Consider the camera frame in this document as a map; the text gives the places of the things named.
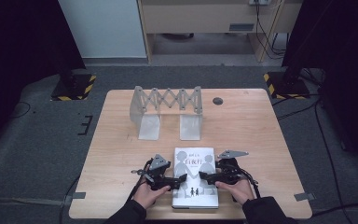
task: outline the black sleeve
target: black sleeve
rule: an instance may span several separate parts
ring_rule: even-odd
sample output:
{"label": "black sleeve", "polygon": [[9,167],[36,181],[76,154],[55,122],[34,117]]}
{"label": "black sleeve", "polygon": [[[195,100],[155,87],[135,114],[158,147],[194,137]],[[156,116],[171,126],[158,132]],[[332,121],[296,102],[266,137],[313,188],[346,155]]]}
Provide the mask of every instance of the black sleeve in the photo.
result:
{"label": "black sleeve", "polygon": [[104,224],[142,224],[146,218],[146,210],[136,201],[131,200],[124,204]]}
{"label": "black sleeve", "polygon": [[247,201],[242,206],[249,224],[292,224],[294,219],[286,217],[273,197]]}

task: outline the hand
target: hand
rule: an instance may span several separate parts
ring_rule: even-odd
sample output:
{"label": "hand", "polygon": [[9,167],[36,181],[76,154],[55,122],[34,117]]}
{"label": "hand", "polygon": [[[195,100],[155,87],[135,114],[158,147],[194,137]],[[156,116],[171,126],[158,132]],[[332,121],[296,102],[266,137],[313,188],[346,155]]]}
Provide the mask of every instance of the hand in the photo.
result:
{"label": "hand", "polygon": [[220,181],[216,181],[214,184],[220,189],[228,190],[235,200],[237,200],[237,202],[241,205],[246,203],[246,201],[253,200],[255,198],[252,193],[251,185],[247,179],[242,179],[235,185],[229,185]]}
{"label": "hand", "polygon": [[139,203],[144,209],[147,209],[156,201],[157,198],[169,189],[170,186],[165,186],[162,189],[152,190],[150,185],[148,185],[144,180],[143,184],[139,186],[133,195],[133,200]]}

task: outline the white folding structure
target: white folding structure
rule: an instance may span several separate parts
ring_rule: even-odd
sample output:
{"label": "white folding structure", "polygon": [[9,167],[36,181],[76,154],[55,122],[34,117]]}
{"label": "white folding structure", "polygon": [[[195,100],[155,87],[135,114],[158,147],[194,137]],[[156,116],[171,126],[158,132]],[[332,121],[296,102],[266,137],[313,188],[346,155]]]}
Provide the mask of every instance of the white folding structure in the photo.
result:
{"label": "white folding structure", "polygon": [[185,89],[175,93],[167,89],[163,93],[157,88],[146,92],[140,86],[136,86],[130,107],[131,121],[136,124],[138,138],[143,140],[158,140],[161,123],[161,109],[172,111],[172,114],[180,116],[180,139],[200,140],[202,125],[202,100],[201,87],[194,88],[188,93]]}

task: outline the yellow and black hazard tape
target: yellow and black hazard tape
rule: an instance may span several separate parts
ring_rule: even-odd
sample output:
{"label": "yellow and black hazard tape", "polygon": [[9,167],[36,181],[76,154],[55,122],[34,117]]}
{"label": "yellow and black hazard tape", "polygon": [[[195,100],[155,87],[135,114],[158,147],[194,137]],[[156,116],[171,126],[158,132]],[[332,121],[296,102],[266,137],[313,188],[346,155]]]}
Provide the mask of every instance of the yellow and black hazard tape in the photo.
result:
{"label": "yellow and black hazard tape", "polygon": [[269,78],[269,74],[264,74],[264,80],[266,80],[269,94],[271,94],[271,97],[273,99],[306,99],[307,97],[300,94],[278,94],[275,91],[274,86],[272,85],[271,79]]}
{"label": "yellow and black hazard tape", "polygon": [[86,89],[84,90],[84,93],[82,95],[78,95],[78,96],[57,96],[57,97],[52,97],[51,100],[52,101],[71,101],[71,100],[84,100],[89,96],[89,93],[92,89],[92,85],[94,85],[94,81],[95,78],[97,76],[91,76],[89,78],[89,83],[86,87]]}

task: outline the round black object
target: round black object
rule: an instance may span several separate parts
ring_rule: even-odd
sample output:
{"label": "round black object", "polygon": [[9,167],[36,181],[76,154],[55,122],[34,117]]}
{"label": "round black object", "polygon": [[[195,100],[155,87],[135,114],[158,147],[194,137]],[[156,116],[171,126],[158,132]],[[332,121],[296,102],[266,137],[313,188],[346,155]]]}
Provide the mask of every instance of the round black object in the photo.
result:
{"label": "round black object", "polygon": [[215,104],[215,105],[222,105],[223,104],[223,99],[220,98],[220,97],[214,97],[212,102]]}

